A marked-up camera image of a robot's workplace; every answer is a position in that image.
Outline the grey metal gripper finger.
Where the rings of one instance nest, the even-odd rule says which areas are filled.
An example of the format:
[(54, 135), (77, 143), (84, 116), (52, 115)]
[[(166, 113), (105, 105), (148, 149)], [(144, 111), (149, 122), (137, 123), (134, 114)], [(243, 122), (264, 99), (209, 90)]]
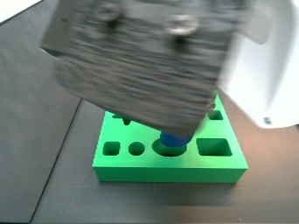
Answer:
[(180, 137), (208, 110), (247, 0), (58, 0), (41, 49), (57, 83)]

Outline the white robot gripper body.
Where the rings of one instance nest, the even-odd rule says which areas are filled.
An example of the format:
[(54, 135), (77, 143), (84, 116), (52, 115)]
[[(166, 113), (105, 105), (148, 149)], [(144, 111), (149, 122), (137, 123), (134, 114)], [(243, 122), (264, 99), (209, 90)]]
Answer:
[(257, 127), (299, 125), (299, 0), (247, 0), (219, 89)]

